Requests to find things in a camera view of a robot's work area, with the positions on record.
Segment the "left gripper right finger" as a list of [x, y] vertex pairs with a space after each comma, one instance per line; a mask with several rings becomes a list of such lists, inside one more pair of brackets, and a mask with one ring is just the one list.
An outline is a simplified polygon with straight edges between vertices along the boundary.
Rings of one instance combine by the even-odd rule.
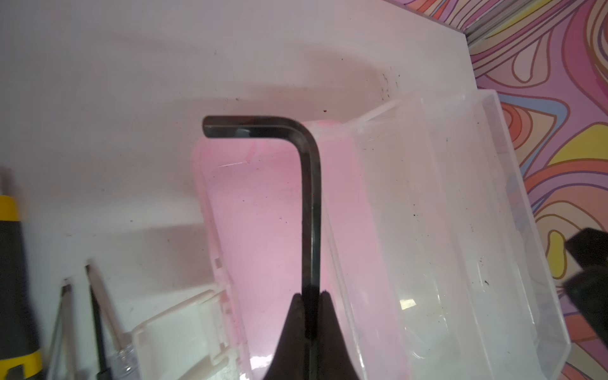
[[318, 376], [320, 379], [359, 380], [327, 291], [320, 294], [318, 303]]

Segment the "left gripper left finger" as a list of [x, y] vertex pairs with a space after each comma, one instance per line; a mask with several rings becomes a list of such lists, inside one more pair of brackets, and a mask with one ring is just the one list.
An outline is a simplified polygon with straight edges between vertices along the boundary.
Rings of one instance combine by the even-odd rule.
[[264, 380], [304, 379], [305, 348], [305, 308], [301, 294], [295, 294]]

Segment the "black hex key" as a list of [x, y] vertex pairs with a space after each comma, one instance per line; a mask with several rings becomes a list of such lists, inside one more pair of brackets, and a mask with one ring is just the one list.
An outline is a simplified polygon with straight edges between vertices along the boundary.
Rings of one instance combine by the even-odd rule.
[[302, 182], [302, 301], [305, 335], [318, 335], [321, 283], [321, 158], [312, 134], [301, 123], [285, 117], [207, 116], [202, 122], [209, 139], [281, 139], [299, 155]]

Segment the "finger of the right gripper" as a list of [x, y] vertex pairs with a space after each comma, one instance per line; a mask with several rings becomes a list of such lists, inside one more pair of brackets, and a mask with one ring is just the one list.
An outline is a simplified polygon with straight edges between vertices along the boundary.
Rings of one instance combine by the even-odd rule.
[[585, 228], [565, 242], [581, 270], [565, 293], [602, 342], [607, 342], [607, 232]]

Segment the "pink translucent plastic tool box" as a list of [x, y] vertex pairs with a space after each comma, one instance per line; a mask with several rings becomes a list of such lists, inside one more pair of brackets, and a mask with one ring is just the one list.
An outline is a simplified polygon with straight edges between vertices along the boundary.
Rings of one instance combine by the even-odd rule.
[[[570, 352], [493, 90], [415, 93], [347, 123], [321, 153], [321, 289], [362, 379], [556, 379]], [[200, 139], [193, 177], [215, 286], [145, 321], [143, 379], [261, 379], [300, 290], [299, 155]]]

